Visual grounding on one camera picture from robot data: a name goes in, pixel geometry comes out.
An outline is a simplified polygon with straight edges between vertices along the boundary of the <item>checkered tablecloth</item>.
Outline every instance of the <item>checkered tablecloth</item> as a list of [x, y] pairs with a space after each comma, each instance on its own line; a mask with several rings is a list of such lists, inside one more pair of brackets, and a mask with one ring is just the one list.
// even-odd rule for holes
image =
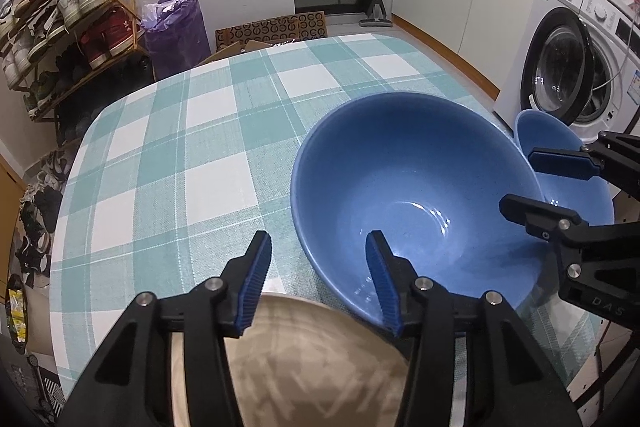
[[[410, 44], [371, 34], [219, 60], [107, 107], [82, 141], [54, 237], [50, 318], [64, 391], [137, 293], [188, 292], [243, 254], [255, 230], [273, 238], [265, 291], [340, 308], [298, 242], [291, 169], [329, 110], [384, 90], [443, 96], [499, 126]], [[600, 319], [550, 298], [553, 264], [548, 272], [519, 312], [568, 381]]]

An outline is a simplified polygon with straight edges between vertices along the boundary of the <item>purple plastic bag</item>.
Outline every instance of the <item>purple plastic bag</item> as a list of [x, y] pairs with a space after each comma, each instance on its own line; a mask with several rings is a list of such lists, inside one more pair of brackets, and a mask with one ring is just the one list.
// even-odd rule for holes
[[198, 0], [147, 5], [142, 25], [158, 80], [190, 70], [211, 55]]

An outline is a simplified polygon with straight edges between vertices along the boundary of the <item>large blue bowl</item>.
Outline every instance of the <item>large blue bowl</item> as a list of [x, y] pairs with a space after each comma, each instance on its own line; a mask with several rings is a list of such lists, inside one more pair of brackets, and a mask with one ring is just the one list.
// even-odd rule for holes
[[520, 150], [481, 116], [436, 96], [386, 92], [326, 115], [298, 151], [293, 222], [309, 261], [356, 314], [382, 324], [365, 238], [449, 291], [498, 290], [512, 306], [532, 289], [546, 243], [509, 223], [508, 192], [542, 200]]
[[[580, 150], [582, 141], [558, 118], [543, 111], [526, 109], [516, 117], [513, 139], [528, 156], [533, 147]], [[607, 182], [602, 178], [574, 180], [537, 172], [548, 203], [571, 208], [590, 225], [613, 223], [613, 203]]]

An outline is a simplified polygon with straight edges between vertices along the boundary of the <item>washing machine knob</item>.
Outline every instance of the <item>washing machine knob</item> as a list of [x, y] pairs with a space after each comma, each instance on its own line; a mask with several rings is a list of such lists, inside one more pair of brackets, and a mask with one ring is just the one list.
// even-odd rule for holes
[[602, 4], [596, 4], [595, 8], [593, 9], [593, 13], [596, 15], [596, 19], [600, 22], [604, 22], [605, 20], [607, 20], [607, 11]]

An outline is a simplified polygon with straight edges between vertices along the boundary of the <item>energy label sticker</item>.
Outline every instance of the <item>energy label sticker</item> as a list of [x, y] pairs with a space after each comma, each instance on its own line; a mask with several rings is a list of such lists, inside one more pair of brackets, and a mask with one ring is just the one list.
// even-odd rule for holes
[[636, 70], [634, 79], [627, 92], [631, 99], [636, 102], [636, 105], [640, 105], [640, 71]]

